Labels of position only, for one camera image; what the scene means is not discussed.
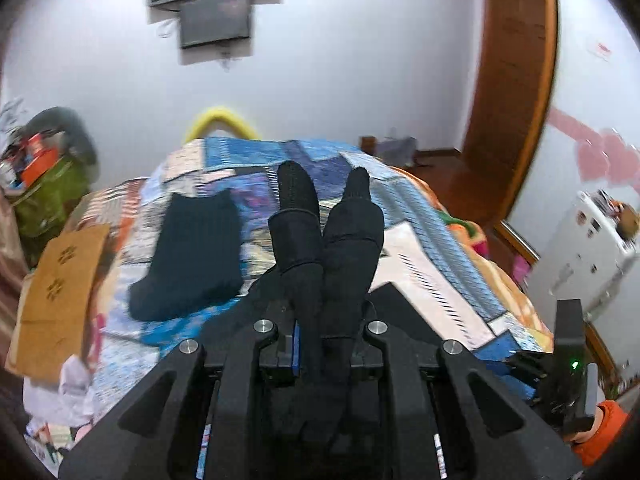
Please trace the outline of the orange sleeved forearm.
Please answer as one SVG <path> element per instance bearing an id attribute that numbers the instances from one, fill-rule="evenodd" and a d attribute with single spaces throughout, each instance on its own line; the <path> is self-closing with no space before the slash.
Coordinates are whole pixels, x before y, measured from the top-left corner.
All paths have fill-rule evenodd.
<path id="1" fill-rule="evenodd" d="M 615 401 L 598 404 L 596 417 L 590 430 L 568 434 L 564 441 L 570 444 L 582 466 L 588 468 L 600 460 L 625 425 L 628 413 Z"/>

